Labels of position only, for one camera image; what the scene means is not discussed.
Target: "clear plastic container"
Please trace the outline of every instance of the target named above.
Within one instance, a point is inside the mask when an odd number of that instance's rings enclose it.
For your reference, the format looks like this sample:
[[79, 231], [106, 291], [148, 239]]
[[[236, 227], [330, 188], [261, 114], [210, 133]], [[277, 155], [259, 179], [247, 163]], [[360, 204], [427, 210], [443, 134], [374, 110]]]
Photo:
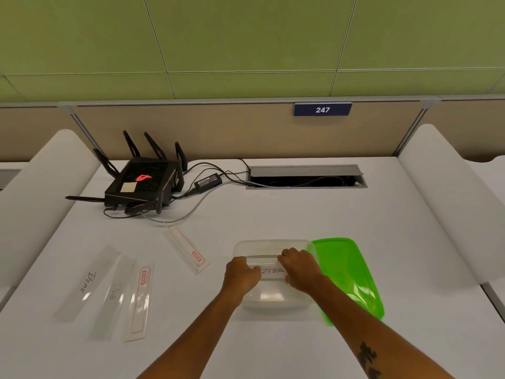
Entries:
[[277, 261], [285, 248], [307, 250], [317, 259], [316, 249], [308, 240], [255, 240], [235, 245], [233, 256], [247, 257], [250, 267], [262, 269], [262, 279], [243, 300], [242, 306], [251, 308], [297, 308], [313, 303], [311, 297], [284, 282], [286, 272]]

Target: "white table surface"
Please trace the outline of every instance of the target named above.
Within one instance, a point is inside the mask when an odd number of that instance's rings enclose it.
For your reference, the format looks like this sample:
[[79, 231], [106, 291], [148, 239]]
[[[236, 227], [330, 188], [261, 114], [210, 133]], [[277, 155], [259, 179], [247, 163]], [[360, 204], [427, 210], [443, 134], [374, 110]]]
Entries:
[[[22, 169], [27, 163], [28, 162], [0, 162], [0, 170]], [[9, 299], [8, 296], [10, 296], [12, 292], [12, 287], [0, 286], [0, 311], [3, 309], [3, 306]]]
[[[484, 183], [505, 205], [505, 156], [499, 156], [489, 162], [467, 161]], [[505, 278], [489, 282], [502, 304], [505, 306]]]
[[[215, 163], [225, 170], [245, 170], [238, 160]], [[102, 214], [103, 205], [77, 202], [0, 313], [3, 377], [135, 378], [218, 292], [238, 241], [325, 237], [356, 241], [382, 296], [386, 324], [458, 379], [502, 377], [505, 325], [396, 158], [249, 163], [357, 164], [369, 187], [219, 187], [180, 224], [211, 260], [197, 276], [168, 246], [161, 226], [141, 217], [109, 219]], [[204, 167], [186, 176], [184, 190]], [[103, 196], [111, 181], [100, 168], [83, 195]], [[175, 202], [161, 217], [178, 218], [199, 199]], [[143, 340], [121, 343], [122, 325], [110, 341], [87, 340], [107, 282], [73, 323], [52, 319], [85, 266], [107, 244], [155, 261]], [[321, 321], [231, 321], [203, 374], [207, 379], [271, 376], [365, 378], [341, 336]]]

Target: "red router logo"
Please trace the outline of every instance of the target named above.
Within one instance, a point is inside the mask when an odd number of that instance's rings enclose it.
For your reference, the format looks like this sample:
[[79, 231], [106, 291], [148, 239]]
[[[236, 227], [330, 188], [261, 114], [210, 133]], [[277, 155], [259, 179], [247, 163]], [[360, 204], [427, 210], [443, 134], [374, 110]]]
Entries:
[[140, 182], [140, 181], [143, 181], [144, 179], [147, 179], [147, 178], [152, 178], [150, 175], [145, 175], [145, 174], [142, 174], [142, 175], [139, 175], [137, 177], [137, 179], [135, 179], [136, 182]]

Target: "gray cable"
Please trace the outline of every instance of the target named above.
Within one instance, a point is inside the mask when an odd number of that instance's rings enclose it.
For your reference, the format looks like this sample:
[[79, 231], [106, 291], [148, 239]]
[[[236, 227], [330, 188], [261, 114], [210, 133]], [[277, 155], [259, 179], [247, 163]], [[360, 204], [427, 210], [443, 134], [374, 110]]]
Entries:
[[148, 219], [149, 221], [152, 221], [152, 222], [157, 222], [157, 223], [175, 223], [175, 222], [179, 222], [179, 221], [182, 221], [183, 219], [189, 217], [191, 214], [194, 213], [194, 211], [198, 208], [198, 206], [200, 206], [200, 203], [202, 203], [202, 201], [207, 198], [207, 196], [212, 193], [214, 190], [216, 190], [218, 187], [220, 186], [224, 186], [224, 185], [227, 185], [229, 183], [233, 183], [233, 181], [227, 181], [227, 182], [223, 182], [222, 184], [220, 185], [217, 185], [216, 187], [214, 187], [213, 189], [210, 189], [199, 201], [198, 203], [196, 204], [196, 206], [194, 208], [192, 208], [192, 210], [187, 213], [185, 216], [179, 218], [179, 219], [174, 219], [173, 221], [160, 221], [158, 219], [153, 219], [153, 218], [149, 218], [148, 216], [146, 216], [144, 213], [142, 213], [142, 216], [146, 219]]

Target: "green acoustic panel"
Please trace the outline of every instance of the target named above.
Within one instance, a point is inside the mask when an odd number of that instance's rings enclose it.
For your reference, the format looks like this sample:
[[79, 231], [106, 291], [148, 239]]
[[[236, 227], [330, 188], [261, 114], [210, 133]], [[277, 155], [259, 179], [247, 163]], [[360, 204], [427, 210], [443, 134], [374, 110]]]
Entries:
[[492, 90], [493, 94], [505, 94], [505, 71], [502, 73], [502, 76], [499, 82], [496, 83], [496, 86]]
[[340, 69], [505, 67], [505, 0], [357, 0]]
[[174, 73], [176, 98], [328, 96], [335, 72]]
[[143, 0], [0, 0], [6, 75], [164, 72]]
[[9, 76], [29, 101], [174, 98], [163, 74]]
[[147, 0], [169, 72], [336, 69], [354, 0]]
[[25, 101], [24, 97], [12, 87], [7, 78], [0, 76], [0, 102]]
[[503, 70], [337, 72], [332, 96], [485, 94]]

